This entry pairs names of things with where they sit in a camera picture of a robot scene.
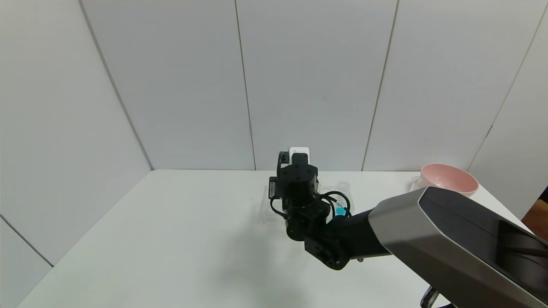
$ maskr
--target pink bowl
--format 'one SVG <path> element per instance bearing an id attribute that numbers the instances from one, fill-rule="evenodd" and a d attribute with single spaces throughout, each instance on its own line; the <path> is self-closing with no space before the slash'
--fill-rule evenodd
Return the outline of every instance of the pink bowl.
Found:
<path id="1" fill-rule="evenodd" d="M 445 188 L 470 197 L 480 184 L 470 173 L 446 164 L 427 164 L 420 174 L 430 183 L 442 183 Z"/>

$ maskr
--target transparent plastic container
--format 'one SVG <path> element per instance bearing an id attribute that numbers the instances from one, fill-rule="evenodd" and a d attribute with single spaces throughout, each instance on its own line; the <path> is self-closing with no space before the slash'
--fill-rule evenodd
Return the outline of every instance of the transparent plastic container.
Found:
<path id="1" fill-rule="evenodd" d="M 339 182 L 337 186 L 322 186 L 321 183 L 318 183 L 318 193 L 324 194 L 326 192 L 330 191 L 339 191 L 342 192 L 348 197 L 348 200 L 350 201 L 350 212 L 352 213 L 354 210 L 354 202 L 352 200 L 352 196 L 350 195 L 350 183 L 348 182 Z M 346 207 L 346 201 L 342 196 L 338 195 L 331 195 L 336 202 L 335 205 L 335 215 L 344 215 L 346 212 L 344 208 Z M 272 203 L 272 206 L 282 212 L 282 201 L 281 200 L 274 200 Z M 285 220 L 279 216 L 278 214 L 274 213 L 272 209 L 270 208 L 270 199 L 268 198 L 268 186 L 265 185 L 264 192 L 262 194 L 262 202 L 261 202 L 261 209 L 260 209 L 260 217 L 263 224 L 285 224 Z M 327 221 L 330 221 L 332 218 L 332 215 L 330 214 L 327 217 Z"/>
<path id="2" fill-rule="evenodd" d="M 411 178 L 411 188 L 409 189 L 409 191 L 414 191 L 414 190 L 417 190 L 417 189 L 421 189 L 421 188 L 425 188 L 427 186 L 435 186 L 435 187 L 439 187 L 439 188 L 446 188 L 445 185 L 438 181 L 438 180 L 435 180 L 435 181 L 428 181 L 426 180 L 422 175 L 419 175 L 419 176 L 414 176 Z"/>

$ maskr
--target black cable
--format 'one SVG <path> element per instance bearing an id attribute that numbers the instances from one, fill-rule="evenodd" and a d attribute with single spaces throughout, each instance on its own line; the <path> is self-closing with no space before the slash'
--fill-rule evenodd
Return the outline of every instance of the black cable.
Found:
<path id="1" fill-rule="evenodd" d="M 346 202 L 346 207 L 344 208 L 344 210 L 345 210 L 345 212 L 346 212 L 345 216 L 351 217 L 351 216 L 352 216 L 352 213 L 350 213 L 350 200 L 348 199 L 348 197 L 347 197 L 344 193 L 342 193 L 342 192 L 340 192 L 340 191 L 336 191 L 336 190 L 330 191 L 330 192 L 326 192 L 326 193 L 324 193 L 324 194 L 321 195 L 321 196 L 322 196 L 322 199 L 323 199 L 323 198 L 329 197 L 329 196 L 331 196 L 331 195 L 338 195 L 338 196 L 341 196 L 342 198 L 344 198 L 344 201 Z"/>
<path id="2" fill-rule="evenodd" d="M 329 204 L 331 204 L 331 219 L 335 218 L 335 205 L 333 204 L 333 201 L 331 199 L 327 199 L 329 201 Z"/>
<path id="3" fill-rule="evenodd" d="M 270 199 L 270 208 L 274 211 L 274 213 L 280 215 L 281 217 L 283 217 L 283 219 L 288 219 L 289 216 L 286 213 L 282 213 L 279 210 L 274 208 L 274 206 L 272 205 L 273 202 L 274 202 L 274 199 Z"/>
<path id="4" fill-rule="evenodd" d="M 429 286 L 424 293 L 423 298 L 420 300 L 421 308 L 432 308 L 434 302 L 439 296 L 439 291 L 434 289 L 432 286 Z M 445 305 L 439 308 L 456 308 L 453 304 Z"/>
<path id="5" fill-rule="evenodd" d="M 539 258 L 548 259 L 548 250 L 538 248 L 514 248 L 514 247 L 501 247 L 501 250 L 509 254 L 525 254 L 529 256 L 537 256 Z"/>

